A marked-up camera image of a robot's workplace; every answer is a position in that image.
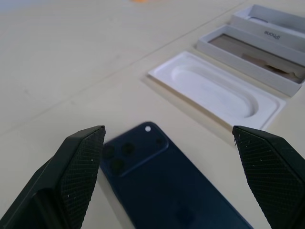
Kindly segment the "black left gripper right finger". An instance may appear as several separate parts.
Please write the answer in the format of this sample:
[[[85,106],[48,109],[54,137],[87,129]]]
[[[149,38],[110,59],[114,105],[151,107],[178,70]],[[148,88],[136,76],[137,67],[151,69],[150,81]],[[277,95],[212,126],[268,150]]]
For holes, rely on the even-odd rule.
[[[246,180],[272,229],[305,229],[305,159],[282,137],[235,125]]]

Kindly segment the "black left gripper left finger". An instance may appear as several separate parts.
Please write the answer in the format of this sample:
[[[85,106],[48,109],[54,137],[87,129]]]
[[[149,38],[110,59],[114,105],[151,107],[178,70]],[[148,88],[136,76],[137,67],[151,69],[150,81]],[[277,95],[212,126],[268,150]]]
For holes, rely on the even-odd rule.
[[[67,137],[0,219],[0,229],[80,229],[99,171],[105,126]]]

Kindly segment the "dark blue smartphone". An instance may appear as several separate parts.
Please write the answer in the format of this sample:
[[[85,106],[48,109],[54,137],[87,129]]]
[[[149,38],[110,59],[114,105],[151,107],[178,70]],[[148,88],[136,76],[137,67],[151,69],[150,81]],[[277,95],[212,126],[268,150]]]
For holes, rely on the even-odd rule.
[[[155,123],[105,143],[100,167],[135,229],[253,229]]]

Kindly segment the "white moulded insert tray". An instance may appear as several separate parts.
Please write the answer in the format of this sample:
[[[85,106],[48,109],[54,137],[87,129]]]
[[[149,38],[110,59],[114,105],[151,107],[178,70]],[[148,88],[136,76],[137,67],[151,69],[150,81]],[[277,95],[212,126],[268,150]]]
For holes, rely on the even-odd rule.
[[[174,56],[148,74],[231,126],[265,130],[286,105],[285,100],[190,52]]]

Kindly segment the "white box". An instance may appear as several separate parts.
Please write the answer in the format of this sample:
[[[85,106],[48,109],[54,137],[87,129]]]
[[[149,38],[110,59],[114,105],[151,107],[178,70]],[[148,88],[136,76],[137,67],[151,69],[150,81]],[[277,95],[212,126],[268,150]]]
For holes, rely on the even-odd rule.
[[[252,5],[233,14],[230,25],[305,53],[305,17]]]

